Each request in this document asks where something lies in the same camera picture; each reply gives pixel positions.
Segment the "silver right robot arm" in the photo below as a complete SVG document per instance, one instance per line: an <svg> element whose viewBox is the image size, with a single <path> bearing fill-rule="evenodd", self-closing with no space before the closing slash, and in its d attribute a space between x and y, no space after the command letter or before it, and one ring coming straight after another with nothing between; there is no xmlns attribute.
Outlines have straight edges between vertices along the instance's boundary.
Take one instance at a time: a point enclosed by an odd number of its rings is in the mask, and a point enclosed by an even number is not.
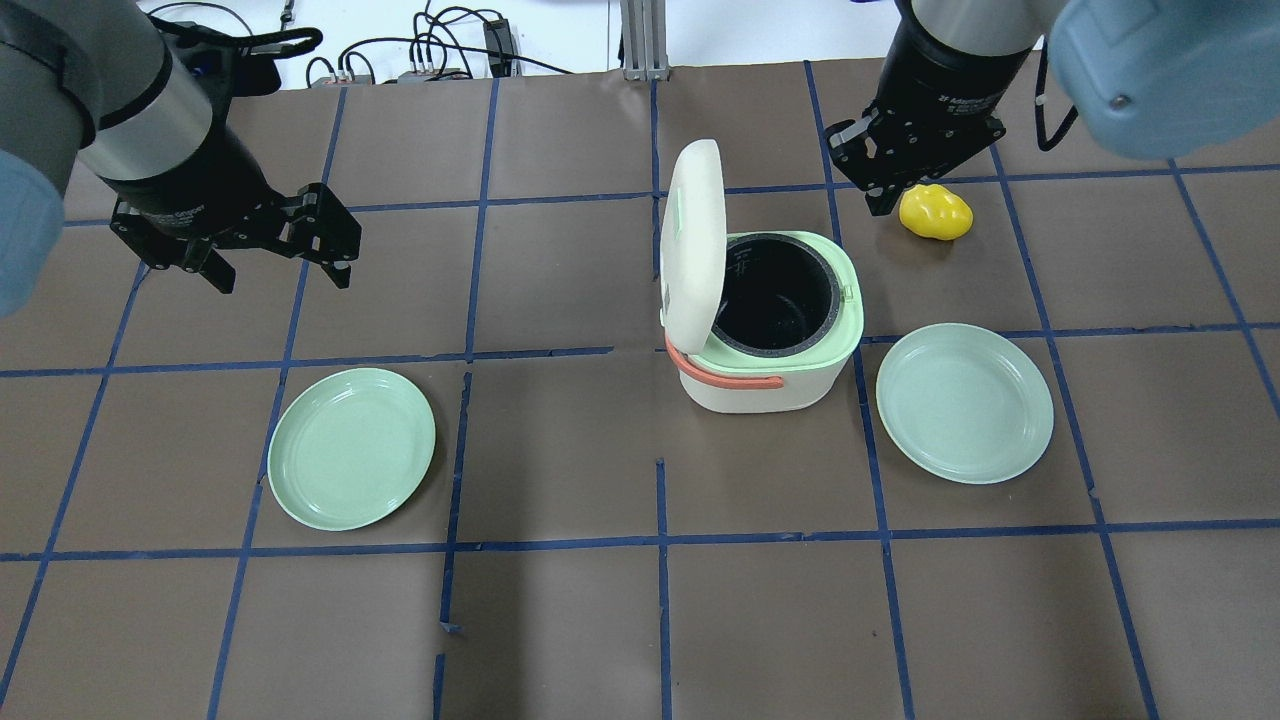
<svg viewBox="0 0 1280 720"><path fill-rule="evenodd" d="M1225 143L1279 108L1275 1L901 1L876 96L826 129L835 168L890 214L1005 135L996 108L1034 46L1082 120L1123 158Z"/></svg>

